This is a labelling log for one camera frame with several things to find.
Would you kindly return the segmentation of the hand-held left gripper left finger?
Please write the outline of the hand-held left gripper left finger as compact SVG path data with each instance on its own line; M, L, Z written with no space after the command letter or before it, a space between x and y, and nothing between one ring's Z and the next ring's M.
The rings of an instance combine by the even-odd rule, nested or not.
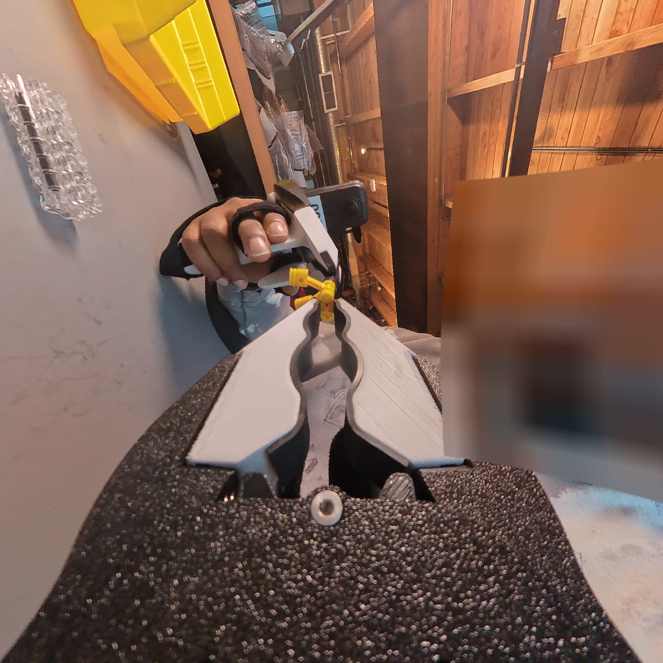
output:
M312 300L235 355L236 363L188 451L188 465L261 475L274 496L300 496L310 448L303 382L312 367Z

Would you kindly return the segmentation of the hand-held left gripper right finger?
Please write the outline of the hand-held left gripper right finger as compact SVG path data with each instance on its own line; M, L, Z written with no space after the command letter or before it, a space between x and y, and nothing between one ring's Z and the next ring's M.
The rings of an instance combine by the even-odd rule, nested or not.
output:
M335 326L350 384L329 483L354 498L432 499L424 474L465 463L444 452L434 367L344 300Z

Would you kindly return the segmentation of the yellow assembly with black axle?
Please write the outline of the yellow assembly with black axle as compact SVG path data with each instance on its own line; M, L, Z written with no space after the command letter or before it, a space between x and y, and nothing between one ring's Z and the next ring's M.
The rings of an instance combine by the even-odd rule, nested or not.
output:
M299 310L305 304L313 300L331 300L336 297L336 283L333 280L319 281L309 275L309 270L304 268L291 268L290 271L290 284L296 287L298 292L306 288L313 288L314 294L307 296L300 296L292 300L294 310Z

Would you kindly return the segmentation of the person's right hand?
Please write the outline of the person's right hand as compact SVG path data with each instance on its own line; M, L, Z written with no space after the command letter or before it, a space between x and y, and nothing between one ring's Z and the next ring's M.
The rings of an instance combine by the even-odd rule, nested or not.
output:
M282 215L259 211L256 218L241 222L238 233L250 263L240 263L231 236L230 220L236 212L260 202L259 198L231 198L197 217L184 231L184 251L204 277L221 286L245 289L270 274L271 246L288 239L288 225Z

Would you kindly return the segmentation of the person's light blue jeans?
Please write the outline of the person's light blue jeans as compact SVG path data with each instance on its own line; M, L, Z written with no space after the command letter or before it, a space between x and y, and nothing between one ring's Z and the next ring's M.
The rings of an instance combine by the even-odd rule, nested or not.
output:
M220 303L235 319L239 331L250 342L286 319L293 309L290 296L274 288L245 288L217 284Z

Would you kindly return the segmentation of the dark wooden pillar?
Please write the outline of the dark wooden pillar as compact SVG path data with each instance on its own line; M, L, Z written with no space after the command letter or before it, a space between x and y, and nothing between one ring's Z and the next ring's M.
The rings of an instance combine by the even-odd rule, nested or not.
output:
M374 1L396 314L440 335L447 1Z

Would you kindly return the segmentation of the yellow plastic storage bin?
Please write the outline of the yellow plastic storage bin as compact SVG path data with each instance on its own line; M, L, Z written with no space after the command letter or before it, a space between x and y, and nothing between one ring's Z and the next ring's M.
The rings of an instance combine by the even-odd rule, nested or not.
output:
M156 33L173 28L193 1L74 1L85 29L111 73L155 118L175 123L198 114L186 89L180 46L161 45Z
M195 1L153 33L148 45L159 68L156 87L193 133L207 133L239 116L205 1Z

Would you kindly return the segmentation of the clear studded building brick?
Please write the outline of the clear studded building brick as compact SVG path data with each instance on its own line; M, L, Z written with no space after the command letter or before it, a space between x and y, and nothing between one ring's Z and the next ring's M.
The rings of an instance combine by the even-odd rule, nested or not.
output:
M70 221L102 211L66 100L44 82L1 75L1 100L42 209Z

